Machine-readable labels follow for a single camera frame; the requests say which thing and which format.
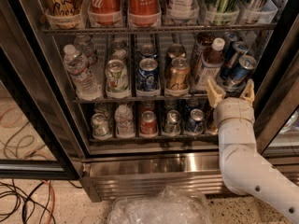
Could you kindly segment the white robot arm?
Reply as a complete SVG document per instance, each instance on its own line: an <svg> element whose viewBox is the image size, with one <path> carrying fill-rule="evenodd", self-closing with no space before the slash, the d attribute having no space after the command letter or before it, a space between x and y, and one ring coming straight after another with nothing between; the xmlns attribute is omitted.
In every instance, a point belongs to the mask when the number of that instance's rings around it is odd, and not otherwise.
<svg viewBox="0 0 299 224"><path fill-rule="evenodd" d="M299 187L257 152L253 88L250 80L239 97L228 97L213 77L206 81L207 98L218 129L223 182L231 192L250 194L299 224Z"/></svg>

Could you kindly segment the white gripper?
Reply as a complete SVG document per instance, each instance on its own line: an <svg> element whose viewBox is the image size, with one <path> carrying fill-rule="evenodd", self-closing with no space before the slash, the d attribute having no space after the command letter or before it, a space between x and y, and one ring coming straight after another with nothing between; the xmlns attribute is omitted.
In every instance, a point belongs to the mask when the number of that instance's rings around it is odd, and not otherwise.
<svg viewBox="0 0 299 224"><path fill-rule="evenodd" d="M224 99L226 92L212 77L206 80L206 93L209 105L214 109L214 121L220 127L228 119L245 119L254 123L253 102L255 99L254 82L249 79L239 98L229 97Z"/></svg>

